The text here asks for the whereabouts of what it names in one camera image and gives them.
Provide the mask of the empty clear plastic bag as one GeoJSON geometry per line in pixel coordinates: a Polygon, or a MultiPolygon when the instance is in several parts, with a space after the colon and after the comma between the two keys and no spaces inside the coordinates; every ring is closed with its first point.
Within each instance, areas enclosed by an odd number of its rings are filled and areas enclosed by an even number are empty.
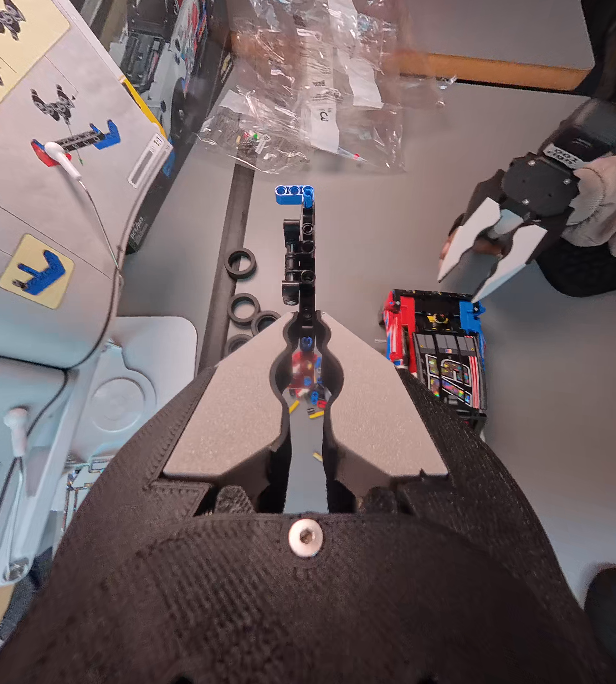
{"type": "Polygon", "coordinates": [[[445,105],[443,76],[414,45],[405,1],[229,1],[248,107],[240,124],[272,153],[404,169],[405,115],[445,105]]]}

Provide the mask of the shiny sticker sheet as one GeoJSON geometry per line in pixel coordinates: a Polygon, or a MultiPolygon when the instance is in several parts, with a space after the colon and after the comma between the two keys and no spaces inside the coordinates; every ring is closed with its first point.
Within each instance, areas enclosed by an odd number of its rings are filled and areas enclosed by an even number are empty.
{"type": "Polygon", "coordinates": [[[114,454],[96,457],[88,463],[77,465],[69,473],[66,480],[63,531],[71,524],[77,510],[85,500],[89,491],[105,471],[114,454]]]}

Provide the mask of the wood-edged grey table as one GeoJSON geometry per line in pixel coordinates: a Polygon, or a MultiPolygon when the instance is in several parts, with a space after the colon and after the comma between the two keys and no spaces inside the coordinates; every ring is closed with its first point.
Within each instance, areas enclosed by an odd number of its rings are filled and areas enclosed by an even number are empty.
{"type": "Polygon", "coordinates": [[[580,1],[401,1],[402,74],[572,92],[594,69],[580,1]]]}

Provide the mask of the small loose brick pieces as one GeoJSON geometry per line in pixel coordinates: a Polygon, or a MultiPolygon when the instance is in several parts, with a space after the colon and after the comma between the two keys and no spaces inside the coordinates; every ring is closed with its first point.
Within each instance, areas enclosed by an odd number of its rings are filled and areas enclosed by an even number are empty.
{"type": "Polygon", "coordinates": [[[320,465],[324,464],[325,419],[331,397],[323,377],[322,360],[318,351],[294,351],[291,378],[284,392],[292,457],[308,456],[320,465]]]}

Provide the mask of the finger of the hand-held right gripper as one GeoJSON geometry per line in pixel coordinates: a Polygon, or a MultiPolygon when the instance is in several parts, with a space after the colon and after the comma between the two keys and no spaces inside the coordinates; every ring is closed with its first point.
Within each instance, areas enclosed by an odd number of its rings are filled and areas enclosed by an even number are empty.
{"type": "Polygon", "coordinates": [[[524,269],[546,235],[547,230],[542,227],[517,228],[511,235],[509,251],[495,264],[492,273],[480,286],[472,301],[481,301],[524,269]]]}
{"type": "Polygon", "coordinates": [[[469,218],[448,238],[448,244],[441,254],[438,282],[443,281],[455,269],[462,256],[473,247],[477,238],[498,223],[500,218],[499,203],[491,198],[484,199],[469,218]]]}

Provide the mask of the black toy set box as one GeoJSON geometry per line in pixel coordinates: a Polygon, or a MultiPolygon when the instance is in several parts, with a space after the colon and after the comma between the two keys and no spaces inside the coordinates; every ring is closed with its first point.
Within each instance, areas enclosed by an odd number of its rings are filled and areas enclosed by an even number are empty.
{"type": "Polygon", "coordinates": [[[233,68],[226,1],[128,1],[120,69],[173,149],[129,236],[137,252],[233,68]]]}

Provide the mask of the clear bag with small parts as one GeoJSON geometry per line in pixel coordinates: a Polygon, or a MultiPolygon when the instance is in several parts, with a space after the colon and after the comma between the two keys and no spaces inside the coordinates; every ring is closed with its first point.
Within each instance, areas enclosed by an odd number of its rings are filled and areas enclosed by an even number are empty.
{"type": "Polygon", "coordinates": [[[257,172],[280,175],[307,166],[312,148],[302,117],[262,90],[227,90],[201,125],[197,141],[257,172]]]}

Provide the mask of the red blue brick toy car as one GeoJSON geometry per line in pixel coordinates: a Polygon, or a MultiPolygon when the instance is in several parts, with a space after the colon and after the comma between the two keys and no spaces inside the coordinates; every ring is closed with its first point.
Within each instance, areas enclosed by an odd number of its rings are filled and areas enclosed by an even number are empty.
{"type": "Polygon", "coordinates": [[[406,369],[477,434],[487,421],[484,307],[469,295],[392,289],[380,314],[386,358],[406,369]]]}

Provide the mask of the black and blue brick assembly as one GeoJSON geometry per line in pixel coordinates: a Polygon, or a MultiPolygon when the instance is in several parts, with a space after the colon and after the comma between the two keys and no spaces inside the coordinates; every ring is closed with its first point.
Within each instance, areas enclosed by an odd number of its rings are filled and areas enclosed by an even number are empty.
{"type": "Polygon", "coordinates": [[[281,283],[283,303],[298,307],[298,346],[303,352],[315,347],[315,191],[310,185],[277,185],[275,200],[280,206],[295,206],[299,218],[283,222],[286,248],[281,283]]]}

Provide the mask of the person's right hand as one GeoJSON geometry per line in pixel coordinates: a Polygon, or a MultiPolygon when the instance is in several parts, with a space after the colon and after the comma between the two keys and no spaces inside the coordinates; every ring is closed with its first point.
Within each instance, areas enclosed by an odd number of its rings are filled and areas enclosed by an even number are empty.
{"type": "MultiPolygon", "coordinates": [[[[443,247],[442,247],[441,253],[440,253],[440,269],[441,269],[441,266],[443,265],[443,262],[446,258],[446,255],[450,249],[450,246],[455,239],[456,232],[457,231],[455,230],[452,233],[450,233],[446,242],[443,244],[443,247]]],[[[475,254],[482,254],[482,255],[489,255],[489,256],[500,256],[502,253],[502,246],[501,246],[501,244],[499,244],[497,242],[492,242],[492,241],[486,240],[482,237],[478,237],[475,240],[471,251],[474,252],[475,254]]]]}

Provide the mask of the grey instruction booklet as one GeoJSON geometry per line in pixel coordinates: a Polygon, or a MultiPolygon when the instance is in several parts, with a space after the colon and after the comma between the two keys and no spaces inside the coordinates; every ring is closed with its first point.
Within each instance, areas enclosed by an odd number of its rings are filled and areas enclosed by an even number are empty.
{"type": "Polygon", "coordinates": [[[171,150],[100,47],[69,1],[0,1],[0,548],[20,459],[3,418],[27,408],[38,444],[122,289],[89,200],[44,145],[81,172],[120,266],[171,150]]]}

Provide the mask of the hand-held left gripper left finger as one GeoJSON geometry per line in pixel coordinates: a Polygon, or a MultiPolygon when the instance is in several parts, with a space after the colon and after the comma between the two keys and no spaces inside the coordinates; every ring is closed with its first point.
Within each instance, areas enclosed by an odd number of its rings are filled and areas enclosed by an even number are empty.
{"type": "Polygon", "coordinates": [[[163,474],[168,478],[270,478],[288,408],[277,372],[290,357],[286,313],[214,368],[163,474]]]}

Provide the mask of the black desk strip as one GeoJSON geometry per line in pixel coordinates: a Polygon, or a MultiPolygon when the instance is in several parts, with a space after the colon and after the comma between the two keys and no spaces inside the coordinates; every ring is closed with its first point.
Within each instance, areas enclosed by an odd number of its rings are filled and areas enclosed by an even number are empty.
{"type": "Polygon", "coordinates": [[[199,371],[217,364],[223,357],[229,329],[227,303],[235,294],[236,287],[236,282],[227,274],[225,265],[228,253],[244,246],[253,180],[253,169],[235,164],[199,353],[199,371]]]}

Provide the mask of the white page holder peg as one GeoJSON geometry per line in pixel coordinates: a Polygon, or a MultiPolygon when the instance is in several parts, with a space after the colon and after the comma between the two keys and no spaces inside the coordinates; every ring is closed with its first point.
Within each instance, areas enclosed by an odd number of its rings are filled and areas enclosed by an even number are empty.
{"type": "Polygon", "coordinates": [[[89,192],[87,186],[85,186],[85,184],[83,182],[81,172],[75,167],[75,165],[69,159],[68,153],[56,141],[48,141],[44,145],[44,151],[45,151],[45,154],[50,159],[55,161],[58,165],[60,165],[65,170],[66,174],[69,175],[69,177],[71,179],[73,179],[73,181],[76,181],[79,184],[81,190],[84,192],[87,199],[89,200],[90,205],[91,205],[91,207],[94,211],[94,214],[96,216],[98,227],[100,228],[101,234],[103,235],[103,239],[104,239],[104,242],[106,244],[107,251],[109,252],[111,260],[114,264],[115,275],[118,279],[118,283],[119,283],[119,285],[122,285],[123,284],[123,274],[121,271],[120,263],[118,261],[118,257],[117,257],[116,252],[114,251],[112,244],[109,240],[109,236],[108,236],[106,227],[104,226],[104,223],[103,223],[101,216],[98,212],[97,205],[96,205],[91,193],[89,192]]]}
{"type": "Polygon", "coordinates": [[[27,452],[27,425],[29,412],[27,408],[15,407],[4,416],[4,424],[11,433],[12,453],[15,458],[22,459],[27,452]]]}

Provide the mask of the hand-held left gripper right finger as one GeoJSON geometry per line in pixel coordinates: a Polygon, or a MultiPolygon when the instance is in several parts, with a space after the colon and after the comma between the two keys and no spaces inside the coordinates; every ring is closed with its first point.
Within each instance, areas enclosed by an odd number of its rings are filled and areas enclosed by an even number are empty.
{"type": "Polygon", "coordinates": [[[335,362],[326,436],[335,478],[445,477],[448,469],[395,366],[329,314],[323,353],[335,362]]]}

